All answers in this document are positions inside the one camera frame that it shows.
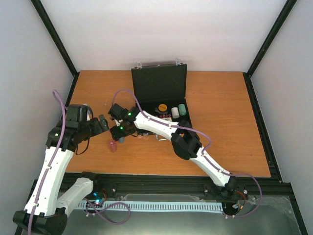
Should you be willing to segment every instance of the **orange wooden board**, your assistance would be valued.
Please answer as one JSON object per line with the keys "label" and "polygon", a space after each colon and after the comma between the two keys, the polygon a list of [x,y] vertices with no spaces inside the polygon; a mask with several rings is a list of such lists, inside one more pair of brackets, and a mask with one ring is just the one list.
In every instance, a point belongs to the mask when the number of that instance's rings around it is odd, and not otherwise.
{"label": "orange wooden board", "polygon": [[[104,114],[109,127],[114,122],[107,114],[115,92],[133,90],[130,71],[81,71],[71,104],[87,103],[95,117]],[[186,100],[195,129],[212,139],[208,153],[232,173],[245,172],[257,177],[270,177],[268,164],[241,72],[189,71]],[[127,92],[120,92],[116,103],[134,106]],[[206,145],[208,141],[201,137]],[[67,172],[91,171],[119,174],[206,175],[191,161],[175,155],[170,141],[157,141],[155,136],[126,137],[110,152],[109,131],[93,137],[86,153],[74,156]],[[82,151],[86,143],[79,146]]]}

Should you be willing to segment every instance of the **black briefcase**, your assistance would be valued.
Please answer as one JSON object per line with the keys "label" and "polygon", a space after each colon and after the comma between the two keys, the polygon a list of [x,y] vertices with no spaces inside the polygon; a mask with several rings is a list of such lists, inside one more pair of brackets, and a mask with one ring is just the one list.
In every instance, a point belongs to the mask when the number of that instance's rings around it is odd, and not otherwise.
{"label": "black briefcase", "polygon": [[[176,60],[175,64],[141,66],[138,62],[132,69],[132,77],[134,94],[144,111],[168,121],[185,120],[191,124],[186,102],[187,64]],[[181,108],[182,104],[185,112],[179,109],[179,117],[176,118],[177,113],[172,113],[172,108]],[[154,134],[147,130],[139,130],[138,133]]]}

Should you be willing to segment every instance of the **cable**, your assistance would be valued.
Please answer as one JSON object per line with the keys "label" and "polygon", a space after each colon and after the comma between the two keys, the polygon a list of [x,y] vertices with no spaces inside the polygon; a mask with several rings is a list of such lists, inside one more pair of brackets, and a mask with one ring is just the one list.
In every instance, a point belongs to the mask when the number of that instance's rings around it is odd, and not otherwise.
{"label": "cable", "polygon": [[[137,104],[137,106],[138,106],[138,109],[140,110],[140,112],[142,113],[142,115],[143,115],[145,118],[148,118],[149,120],[152,120],[152,121],[154,121],[154,122],[156,122],[156,123],[158,123],[158,124],[161,124],[161,125],[164,125],[164,126],[168,126],[168,127],[169,127],[168,124],[165,124],[165,123],[163,123],[163,122],[161,122],[161,121],[158,121],[158,120],[155,120],[155,119],[153,119],[153,118],[151,118],[151,117],[148,117],[148,116],[143,112],[143,110],[141,109],[141,106],[140,106],[139,101],[138,101],[138,99],[136,98],[135,94],[134,94],[131,90],[129,90],[129,89],[120,89],[120,90],[118,90],[118,91],[114,94],[114,96],[113,96],[112,106],[113,106],[113,104],[114,104],[114,101],[115,101],[115,98],[116,98],[117,94],[120,93],[121,91],[127,91],[127,92],[129,92],[130,94],[133,95],[133,97],[134,97],[134,99],[135,99],[135,102],[136,102],[136,104]],[[232,216],[233,218],[243,218],[243,217],[246,217],[246,216],[252,214],[253,212],[255,212],[255,211],[259,208],[259,206],[261,205],[262,199],[263,199],[263,195],[262,195],[261,187],[260,187],[258,181],[256,180],[256,178],[254,178],[251,174],[248,174],[248,173],[239,173],[239,174],[231,174],[231,173],[230,173],[230,174],[229,174],[229,173],[226,173],[226,172],[221,171],[221,169],[219,169],[217,166],[215,166],[215,165],[204,155],[204,151],[211,145],[211,139],[210,139],[210,137],[209,137],[208,135],[206,135],[205,133],[203,133],[203,132],[201,132],[201,131],[198,131],[198,130],[195,130],[195,129],[193,129],[193,128],[189,128],[189,127],[176,126],[176,125],[173,125],[173,126],[171,126],[171,127],[173,127],[173,128],[179,128],[179,129],[184,129],[184,130],[189,130],[189,131],[194,131],[194,132],[196,132],[196,133],[199,133],[199,134],[205,136],[205,137],[209,140],[209,144],[208,144],[205,148],[203,148],[203,150],[201,151],[201,153],[202,153],[203,157],[206,159],[206,161],[207,161],[211,166],[213,166],[218,172],[221,172],[222,174],[227,175],[227,176],[234,176],[234,177],[247,175],[247,176],[251,177],[251,178],[254,180],[254,182],[255,182],[256,185],[258,186],[259,192],[260,192],[260,201],[259,201],[259,203],[257,204],[257,206],[256,206],[252,211],[248,212],[247,214],[239,215],[239,216]]]}
{"label": "cable", "polygon": [[[64,131],[65,131],[65,105],[64,105],[64,103],[62,101],[61,95],[58,93],[57,90],[53,90],[52,94],[53,94],[54,98],[57,99],[57,101],[60,102],[60,105],[61,105],[61,109],[62,109],[62,128],[61,128],[59,141],[58,141],[57,146],[55,147],[55,151],[54,151],[54,153],[53,153],[53,155],[52,155],[52,157],[51,157],[51,159],[50,159],[50,161],[48,163],[48,167],[51,166],[51,164],[52,164],[52,162],[53,162],[53,160],[54,160],[54,158],[55,158],[55,156],[56,156],[56,154],[57,154],[57,152],[58,152],[58,150],[60,148],[60,145],[61,145],[61,142],[62,142],[62,139],[63,139],[63,135],[64,135]],[[35,204],[37,204],[38,201],[39,201],[40,192],[41,192],[41,190],[43,188],[43,185],[44,185],[44,182],[45,182],[45,178],[46,178],[46,176],[48,174],[48,171],[49,171],[49,168],[47,168],[45,170],[45,172],[43,174],[43,177],[42,177],[42,179],[40,181],[40,184],[38,186],[38,190],[37,190],[35,201],[34,201]],[[29,221],[28,221],[28,232],[27,232],[28,235],[31,235],[31,227],[32,227],[32,222],[33,222],[35,210],[36,210],[36,205],[33,206],[33,209],[31,210],[31,213],[30,213],[30,217],[29,217]]]}
{"label": "cable", "polygon": [[[91,201],[89,201],[87,198],[84,198],[84,200],[86,200],[86,201],[88,202],[89,207],[92,207],[98,216],[100,216],[104,221],[106,221],[106,222],[108,222],[108,223],[110,223],[110,224],[114,224],[114,225],[124,224],[124,223],[126,223],[126,222],[129,220],[129,218],[131,217],[131,209],[130,209],[130,207],[129,207],[126,203],[123,203],[123,202],[115,202],[115,203],[113,203],[113,204],[111,204],[111,205],[108,205],[107,207],[105,207],[105,208],[102,209],[101,211],[98,211],[97,208],[92,204]],[[121,222],[114,222],[114,221],[112,221],[112,220],[110,220],[110,219],[107,219],[106,217],[104,217],[104,216],[101,214],[101,213],[105,212],[107,209],[109,209],[109,208],[111,208],[111,207],[113,207],[113,206],[115,206],[115,205],[123,205],[123,206],[126,207],[126,209],[127,209],[127,211],[128,211],[127,218],[124,219],[124,220],[121,221]],[[87,207],[86,210],[85,210],[86,214],[89,214],[89,212],[88,212],[88,208],[89,208],[89,207]]]}
{"label": "cable", "polygon": [[243,197],[243,199],[244,199],[243,205],[244,205],[246,203],[246,196],[240,191],[236,191],[236,192]]}

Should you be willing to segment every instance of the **white wall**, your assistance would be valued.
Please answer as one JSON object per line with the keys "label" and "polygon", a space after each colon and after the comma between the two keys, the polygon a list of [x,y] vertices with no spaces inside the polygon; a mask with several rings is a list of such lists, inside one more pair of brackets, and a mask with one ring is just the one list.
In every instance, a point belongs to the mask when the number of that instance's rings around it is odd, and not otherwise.
{"label": "white wall", "polygon": [[247,71],[286,0],[43,0],[79,70]]}
{"label": "white wall", "polygon": [[12,235],[60,118],[52,89],[66,98],[72,76],[31,1],[0,1],[0,228]]}
{"label": "white wall", "polygon": [[313,1],[298,1],[252,77],[285,182],[313,234]]}

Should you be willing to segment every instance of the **small pink bottle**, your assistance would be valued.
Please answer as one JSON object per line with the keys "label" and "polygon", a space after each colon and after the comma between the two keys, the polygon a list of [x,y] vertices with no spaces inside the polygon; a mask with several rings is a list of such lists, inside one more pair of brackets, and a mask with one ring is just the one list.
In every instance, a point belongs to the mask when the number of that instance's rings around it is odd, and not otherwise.
{"label": "small pink bottle", "polygon": [[115,141],[109,141],[109,149],[113,153],[117,151],[117,144]]}

